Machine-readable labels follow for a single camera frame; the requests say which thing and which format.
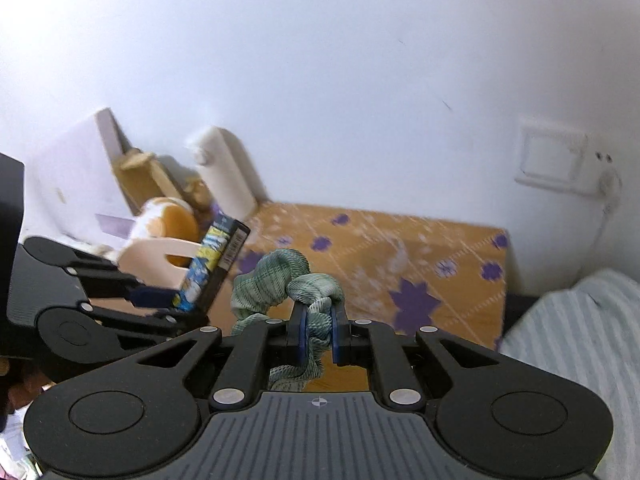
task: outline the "white container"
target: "white container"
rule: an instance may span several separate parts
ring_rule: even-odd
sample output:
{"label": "white container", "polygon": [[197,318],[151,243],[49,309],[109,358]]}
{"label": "white container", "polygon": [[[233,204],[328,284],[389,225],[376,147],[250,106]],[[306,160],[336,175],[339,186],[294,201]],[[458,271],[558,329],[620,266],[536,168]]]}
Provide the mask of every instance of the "white container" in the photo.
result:
{"label": "white container", "polygon": [[257,203],[222,132],[210,126],[187,138],[185,145],[220,209],[241,221],[251,216]]}

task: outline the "striped fabric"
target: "striped fabric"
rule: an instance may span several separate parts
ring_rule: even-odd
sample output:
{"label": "striped fabric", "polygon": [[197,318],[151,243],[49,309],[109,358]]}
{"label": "striped fabric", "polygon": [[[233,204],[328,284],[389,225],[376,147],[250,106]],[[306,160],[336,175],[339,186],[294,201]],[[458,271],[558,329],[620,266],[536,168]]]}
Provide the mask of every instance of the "striped fabric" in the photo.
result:
{"label": "striped fabric", "polygon": [[500,351],[586,386],[614,419],[596,469],[602,480],[640,479],[640,285],[601,270],[571,290],[543,296]]}

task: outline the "cream colored toy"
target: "cream colored toy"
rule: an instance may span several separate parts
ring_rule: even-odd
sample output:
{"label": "cream colored toy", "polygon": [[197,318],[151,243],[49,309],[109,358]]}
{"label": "cream colored toy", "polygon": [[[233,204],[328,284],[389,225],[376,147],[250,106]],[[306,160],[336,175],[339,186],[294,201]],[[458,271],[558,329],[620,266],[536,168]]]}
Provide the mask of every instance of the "cream colored toy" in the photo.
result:
{"label": "cream colored toy", "polygon": [[[145,238],[178,238],[190,242],[198,240],[198,224],[191,206],[179,198],[160,197],[147,200],[129,235],[126,246]],[[176,266],[186,266],[188,258],[168,256]]]}

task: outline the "green towel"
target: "green towel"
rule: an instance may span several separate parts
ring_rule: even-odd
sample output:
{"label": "green towel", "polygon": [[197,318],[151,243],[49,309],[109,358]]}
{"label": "green towel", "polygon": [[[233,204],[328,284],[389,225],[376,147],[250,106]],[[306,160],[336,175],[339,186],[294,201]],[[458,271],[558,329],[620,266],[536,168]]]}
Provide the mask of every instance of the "green towel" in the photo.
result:
{"label": "green towel", "polygon": [[331,306],[344,301],[335,278],[312,274],[304,255],[295,249],[276,249],[261,258],[254,270],[235,278],[231,311],[238,322],[231,333],[238,334],[249,323],[267,319],[269,309],[287,297],[308,305],[306,362],[299,367],[272,368],[269,389],[301,392],[324,371],[320,359],[331,345]]}

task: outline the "white plug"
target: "white plug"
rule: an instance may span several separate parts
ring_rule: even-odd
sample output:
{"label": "white plug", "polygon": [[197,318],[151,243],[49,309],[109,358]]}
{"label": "white plug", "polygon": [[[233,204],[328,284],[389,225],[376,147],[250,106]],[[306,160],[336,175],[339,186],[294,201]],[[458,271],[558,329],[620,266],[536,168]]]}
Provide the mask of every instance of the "white plug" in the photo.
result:
{"label": "white plug", "polygon": [[614,213],[620,206],[622,179],[614,168],[607,168],[598,179],[598,189],[604,197],[604,214]]}

